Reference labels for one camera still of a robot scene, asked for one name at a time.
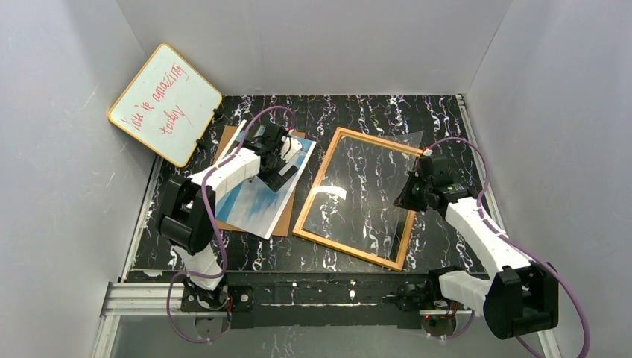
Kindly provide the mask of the building photo print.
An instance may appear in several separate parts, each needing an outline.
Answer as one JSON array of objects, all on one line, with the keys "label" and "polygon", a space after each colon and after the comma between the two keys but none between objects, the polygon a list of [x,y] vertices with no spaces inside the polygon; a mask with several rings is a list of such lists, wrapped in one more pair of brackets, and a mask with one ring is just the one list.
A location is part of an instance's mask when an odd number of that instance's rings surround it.
[{"label": "building photo print", "polygon": [[236,186],[215,205],[220,229],[243,231],[262,239],[289,234],[295,188],[316,145],[304,133],[297,133],[297,137],[302,148],[282,169],[286,172],[296,166],[297,173],[277,192],[258,177]]}]

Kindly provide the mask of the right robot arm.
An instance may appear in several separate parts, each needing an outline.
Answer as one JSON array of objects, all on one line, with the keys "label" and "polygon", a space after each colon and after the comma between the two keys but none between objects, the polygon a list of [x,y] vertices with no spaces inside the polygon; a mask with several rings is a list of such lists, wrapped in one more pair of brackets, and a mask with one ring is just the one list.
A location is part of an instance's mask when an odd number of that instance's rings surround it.
[{"label": "right robot arm", "polygon": [[476,191],[455,181],[445,156],[419,156],[394,205],[438,212],[465,239],[488,276],[483,280],[457,266],[431,270],[419,289],[422,304],[463,304],[483,316],[499,339],[557,327],[558,281],[544,265],[501,238]]}]

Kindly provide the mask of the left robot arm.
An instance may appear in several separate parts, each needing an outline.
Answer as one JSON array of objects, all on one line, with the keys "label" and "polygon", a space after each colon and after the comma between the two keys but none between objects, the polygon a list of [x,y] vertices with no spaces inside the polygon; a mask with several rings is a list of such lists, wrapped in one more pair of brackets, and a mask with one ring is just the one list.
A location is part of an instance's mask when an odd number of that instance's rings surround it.
[{"label": "left robot arm", "polygon": [[291,161],[303,152],[303,144],[291,133],[278,125],[249,125],[238,145],[214,165],[168,181],[157,230],[177,249],[185,274],[196,287],[215,290],[227,270],[226,247],[216,221],[217,202],[251,178],[278,192],[297,175]]}]

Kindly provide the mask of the yellow-rimmed whiteboard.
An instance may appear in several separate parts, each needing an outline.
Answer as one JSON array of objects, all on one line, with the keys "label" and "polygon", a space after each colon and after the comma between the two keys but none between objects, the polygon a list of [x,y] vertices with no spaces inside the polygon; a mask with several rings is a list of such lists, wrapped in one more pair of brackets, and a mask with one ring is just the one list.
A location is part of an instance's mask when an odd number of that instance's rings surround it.
[{"label": "yellow-rimmed whiteboard", "polygon": [[188,164],[223,100],[170,45],[160,44],[107,118],[167,162]]}]

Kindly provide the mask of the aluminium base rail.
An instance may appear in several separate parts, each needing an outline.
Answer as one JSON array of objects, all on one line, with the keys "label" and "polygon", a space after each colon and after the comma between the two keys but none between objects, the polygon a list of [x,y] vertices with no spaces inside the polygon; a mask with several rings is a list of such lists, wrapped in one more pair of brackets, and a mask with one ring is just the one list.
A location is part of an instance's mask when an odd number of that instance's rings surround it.
[{"label": "aluminium base rail", "polygon": [[232,329],[395,326],[456,338],[458,315],[483,314],[472,304],[431,296],[421,274],[229,274],[217,292],[184,279],[112,283],[101,311],[94,357],[108,357],[123,316],[222,318]]}]

